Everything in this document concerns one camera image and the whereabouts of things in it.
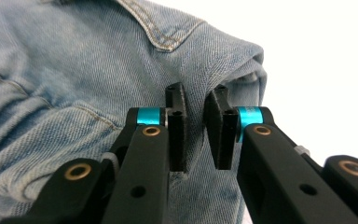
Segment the white foam mat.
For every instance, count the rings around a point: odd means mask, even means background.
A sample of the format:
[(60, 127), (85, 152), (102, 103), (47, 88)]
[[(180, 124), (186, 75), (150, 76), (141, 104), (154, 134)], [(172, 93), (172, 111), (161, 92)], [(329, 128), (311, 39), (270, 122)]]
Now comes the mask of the white foam mat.
[(263, 104), (317, 162), (358, 158), (358, 0), (152, 0), (264, 50)]

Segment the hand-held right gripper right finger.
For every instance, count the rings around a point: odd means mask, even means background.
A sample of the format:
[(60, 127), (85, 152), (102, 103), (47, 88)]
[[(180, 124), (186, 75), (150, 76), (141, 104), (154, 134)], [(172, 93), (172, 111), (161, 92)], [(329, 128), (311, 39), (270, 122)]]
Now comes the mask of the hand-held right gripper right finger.
[(244, 128), (262, 123), (263, 115), (258, 106), (231, 106), (228, 103), (228, 88), (219, 85), (205, 100), (203, 121), (215, 168), (230, 170), (234, 145), (243, 139)]

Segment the light blue denim shorts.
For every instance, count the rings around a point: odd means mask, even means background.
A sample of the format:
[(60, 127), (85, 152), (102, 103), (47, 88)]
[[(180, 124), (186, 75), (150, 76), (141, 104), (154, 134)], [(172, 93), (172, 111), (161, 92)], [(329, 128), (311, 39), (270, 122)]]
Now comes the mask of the light blue denim shorts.
[(186, 170), (170, 177), (170, 224), (241, 224), (234, 171), (213, 165), (202, 122), (218, 85), (259, 105), (263, 50), (147, 0), (0, 0), (0, 221), (25, 214), (52, 173), (100, 159), (132, 107), (186, 92)]

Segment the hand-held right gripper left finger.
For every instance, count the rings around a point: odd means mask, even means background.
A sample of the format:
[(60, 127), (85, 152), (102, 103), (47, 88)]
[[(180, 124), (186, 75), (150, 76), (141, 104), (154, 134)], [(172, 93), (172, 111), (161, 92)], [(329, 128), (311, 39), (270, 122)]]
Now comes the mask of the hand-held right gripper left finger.
[(169, 132), (170, 170), (186, 170), (186, 94), (182, 83), (177, 82), (165, 89), (164, 107), (138, 109), (138, 125), (161, 125)]

